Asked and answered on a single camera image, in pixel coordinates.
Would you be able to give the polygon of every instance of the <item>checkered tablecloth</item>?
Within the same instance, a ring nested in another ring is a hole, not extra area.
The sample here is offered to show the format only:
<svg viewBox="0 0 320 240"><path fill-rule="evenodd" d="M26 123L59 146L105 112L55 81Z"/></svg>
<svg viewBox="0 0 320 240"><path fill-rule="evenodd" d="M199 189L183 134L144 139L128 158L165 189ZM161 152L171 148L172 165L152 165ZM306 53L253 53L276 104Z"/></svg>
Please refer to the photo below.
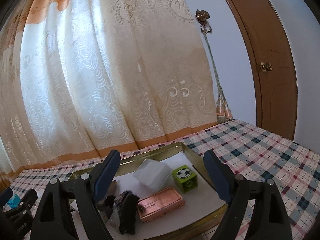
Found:
<svg viewBox="0 0 320 240"><path fill-rule="evenodd" d="M216 125L175 141L181 141L199 155L213 149L223 163L234 173L247 179L265 181L272 178L281 192L291 226L293 239L302 239L311 228L320 207L320 155L270 133L254 125L233 120ZM140 151L127 152L122 158L162 147L172 142L159 144ZM102 162L92 159L74 165L50 169L23 171L11 184L14 194L21 197L28 189L41 190L51 178L67 180L73 171L92 167ZM32 208L35 215L39 203ZM254 201L249 201L246 215L237 239L244 239L253 211Z"/></svg>

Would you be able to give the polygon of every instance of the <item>white wall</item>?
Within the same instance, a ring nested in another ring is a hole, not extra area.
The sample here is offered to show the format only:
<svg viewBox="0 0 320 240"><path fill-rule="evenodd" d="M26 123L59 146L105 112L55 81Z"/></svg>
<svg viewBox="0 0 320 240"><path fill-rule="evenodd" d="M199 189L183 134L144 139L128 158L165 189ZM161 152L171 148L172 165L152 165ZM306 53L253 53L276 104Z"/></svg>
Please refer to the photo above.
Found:
<svg viewBox="0 0 320 240"><path fill-rule="evenodd" d="M240 29L226 0L185 0L190 12L206 10L211 18L212 34L208 34L211 51L217 67L223 92L233 117L256 124L256 102L253 77L248 53ZM209 59L214 84L215 99L217 88L210 55L201 34Z"/></svg>
<svg viewBox="0 0 320 240"><path fill-rule="evenodd" d="M303 0L270 0L287 34L298 83L294 141L320 153L320 25Z"/></svg>

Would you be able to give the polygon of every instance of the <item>tablecloth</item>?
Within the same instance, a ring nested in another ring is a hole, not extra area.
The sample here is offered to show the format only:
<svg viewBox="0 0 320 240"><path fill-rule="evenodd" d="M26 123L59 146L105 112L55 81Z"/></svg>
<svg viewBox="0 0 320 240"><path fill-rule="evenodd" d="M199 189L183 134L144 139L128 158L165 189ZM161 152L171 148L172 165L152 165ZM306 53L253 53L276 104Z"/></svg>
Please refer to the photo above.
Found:
<svg viewBox="0 0 320 240"><path fill-rule="evenodd" d="M262 128L232 120L171 142L123 153L121 157L130 157L175 141L183 142L199 155L213 149L223 163L246 179L265 181L272 178L285 203L293 239L302 239L313 225L320 207L319 154ZM43 190L54 177L65 181L74 171L92 167L102 161L96 158L50 169L25 170L12 182L11 188L21 198L30 188ZM33 215L39 201L31 209ZM249 201L237 240L244 239L253 205L254 201Z"/></svg>

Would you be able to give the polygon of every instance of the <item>copper rectangular box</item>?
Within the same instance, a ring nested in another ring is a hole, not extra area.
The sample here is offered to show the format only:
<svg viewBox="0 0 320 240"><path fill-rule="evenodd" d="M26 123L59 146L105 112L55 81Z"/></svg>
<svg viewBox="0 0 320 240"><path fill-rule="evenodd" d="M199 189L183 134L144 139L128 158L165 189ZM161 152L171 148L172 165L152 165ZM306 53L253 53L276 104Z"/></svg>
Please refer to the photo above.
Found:
<svg viewBox="0 0 320 240"><path fill-rule="evenodd" d="M168 187L147 198L141 199L138 204L138 213L142 222L148 222L184 204L185 200L182 196L173 187Z"/></svg>

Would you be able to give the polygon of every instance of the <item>green cube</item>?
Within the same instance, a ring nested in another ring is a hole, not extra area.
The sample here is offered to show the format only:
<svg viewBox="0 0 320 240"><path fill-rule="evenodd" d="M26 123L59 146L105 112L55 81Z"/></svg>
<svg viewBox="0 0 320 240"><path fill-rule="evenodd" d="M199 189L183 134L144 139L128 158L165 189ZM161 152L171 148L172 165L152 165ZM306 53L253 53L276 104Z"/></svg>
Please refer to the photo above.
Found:
<svg viewBox="0 0 320 240"><path fill-rule="evenodd" d="M187 165L175 169L172 176L182 193L187 193L198 187L197 175Z"/></svg>

